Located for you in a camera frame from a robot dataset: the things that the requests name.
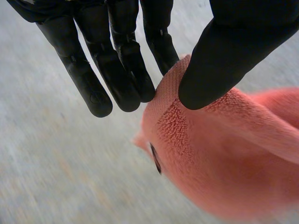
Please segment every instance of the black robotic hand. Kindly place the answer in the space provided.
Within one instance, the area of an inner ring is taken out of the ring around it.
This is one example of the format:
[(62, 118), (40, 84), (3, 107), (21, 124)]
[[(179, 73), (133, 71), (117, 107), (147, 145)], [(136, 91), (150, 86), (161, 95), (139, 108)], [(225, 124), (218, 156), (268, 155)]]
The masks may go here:
[[(138, 0), (29, 1), (8, 0), (26, 20), (38, 23), (95, 116), (107, 116), (112, 103), (86, 60), (73, 18), (119, 107), (129, 112), (153, 99), (155, 90), (135, 41)], [(146, 39), (164, 75), (178, 60), (167, 33), (173, 0), (140, 1)], [(192, 110), (223, 96), (299, 29), (299, 0), (210, 3), (214, 18), (193, 50), (179, 88), (181, 102)]]
[[(112, 102), (93, 72), (78, 40), (75, 22), (118, 106), (134, 111), (155, 88), (135, 39), (139, 0), (7, 0), (27, 21), (37, 23), (55, 48), (91, 113), (105, 117)], [(167, 28), (173, 0), (141, 0), (146, 40), (161, 73), (177, 61)], [(110, 31), (114, 40), (113, 49)]]
[(179, 88), (188, 109), (222, 97), (299, 29), (299, 0), (210, 0), (204, 29)]

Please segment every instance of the pink towel fabric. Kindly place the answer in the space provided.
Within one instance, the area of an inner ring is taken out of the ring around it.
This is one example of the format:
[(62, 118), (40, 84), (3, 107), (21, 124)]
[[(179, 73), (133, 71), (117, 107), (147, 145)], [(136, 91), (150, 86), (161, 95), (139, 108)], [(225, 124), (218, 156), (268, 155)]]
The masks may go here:
[(189, 61), (186, 56), (162, 79), (135, 144), (151, 155), (151, 143), (162, 174), (218, 217), (249, 220), (296, 205), (299, 88), (250, 96), (233, 88), (191, 111), (178, 99)]

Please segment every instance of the black rubber finger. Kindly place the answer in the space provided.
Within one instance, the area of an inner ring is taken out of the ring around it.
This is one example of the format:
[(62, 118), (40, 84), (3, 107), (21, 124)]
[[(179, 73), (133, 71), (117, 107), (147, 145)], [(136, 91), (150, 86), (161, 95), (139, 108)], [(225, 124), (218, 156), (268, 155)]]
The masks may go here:
[(45, 22), (61, 15), (71, 15), (71, 3), (61, 0), (7, 0), (28, 22)]
[(84, 55), (73, 18), (57, 17), (37, 26), (55, 48), (90, 112), (96, 117), (109, 115), (112, 102)]
[(132, 112), (140, 105), (139, 94), (112, 47), (107, 5), (104, 1), (93, 2), (77, 4), (75, 20), (117, 105), (125, 112)]
[(181, 81), (182, 104), (197, 110), (222, 97), (298, 28), (297, 23), (278, 28), (230, 28), (212, 20)]
[(164, 76), (179, 60), (167, 28), (173, 0), (140, 0), (146, 41)]
[(138, 0), (108, 0), (108, 11), (114, 45), (125, 70), (131, 75), (141, 102), (151, 101), (155, 87), (146, 70), (135, 38)]

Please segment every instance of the gray floor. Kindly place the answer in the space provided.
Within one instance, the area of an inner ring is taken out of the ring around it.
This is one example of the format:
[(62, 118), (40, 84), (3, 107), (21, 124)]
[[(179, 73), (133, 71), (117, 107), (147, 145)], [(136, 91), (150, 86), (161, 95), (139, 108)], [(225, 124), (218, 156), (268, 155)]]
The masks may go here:
[[(191, 52), (211, 18), (208, 0), (175, 0), (169, 30), (178, 53)], [(157, 85), (161, 75), (141, 14), (136, 34)], [(298, 58), (299, 33), (239, 87), (298, 86)], [(193, 206), (131, 144), (143, 109), (124, 113), (114, 107), (108, 118), (92, 116), (37, 27), (1, 0), (0, 223), (224, 223)], [(298, 220), (293, 212), (279, 223)]]

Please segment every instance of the fingertip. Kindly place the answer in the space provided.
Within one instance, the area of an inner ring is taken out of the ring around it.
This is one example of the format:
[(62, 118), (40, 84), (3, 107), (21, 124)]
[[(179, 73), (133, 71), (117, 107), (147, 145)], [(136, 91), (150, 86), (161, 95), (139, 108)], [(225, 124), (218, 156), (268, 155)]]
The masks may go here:
[(143, 82), (138, 83), (137, 89), (142, 103), (148, 103), (155, 97), (156, 90), (149, 75), (144, 76)]
[(118, 107), (124, 112), (133, 112), (140, 106), (140, 97), (138, 92), (131, 86), (128, 94), (118, 95), (114, 97)]
[(97, 118), (108, 116), (113, 109), (112, 101), (107, 94), (102, 94), (102, 98), (98, 98), (91, 94), (87, 106), (89, 111)]
[(178, 98), (182, 105), (189, 110), (199, 110), (205, 106), (208, 106), (213, 102), (211, 98), (207, 99), (199, 92), (195, 92), (194, 88), (188, 83), (181, 82), (178, 89)]

